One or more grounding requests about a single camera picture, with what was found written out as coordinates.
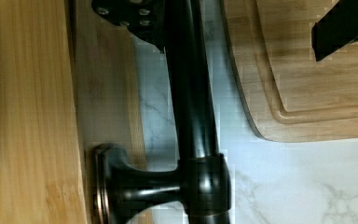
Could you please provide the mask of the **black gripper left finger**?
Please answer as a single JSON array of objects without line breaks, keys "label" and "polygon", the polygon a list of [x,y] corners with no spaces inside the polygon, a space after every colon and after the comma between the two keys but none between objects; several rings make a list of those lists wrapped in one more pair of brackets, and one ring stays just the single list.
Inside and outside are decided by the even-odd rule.
[{"label": "black gripper left finger", "polygon": [[93,11],[115,26],[123,26],[141,40],[165,49],[165,0],[92,0]]}]

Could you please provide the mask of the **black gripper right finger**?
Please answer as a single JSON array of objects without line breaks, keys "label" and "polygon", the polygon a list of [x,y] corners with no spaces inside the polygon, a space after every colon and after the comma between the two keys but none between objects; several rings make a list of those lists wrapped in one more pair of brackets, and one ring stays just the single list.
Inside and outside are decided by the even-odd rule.
[{"label": "black gripper right finger", "polygon": [[317,62],[358,41],[358,0],[339,0],[311,30]]}]

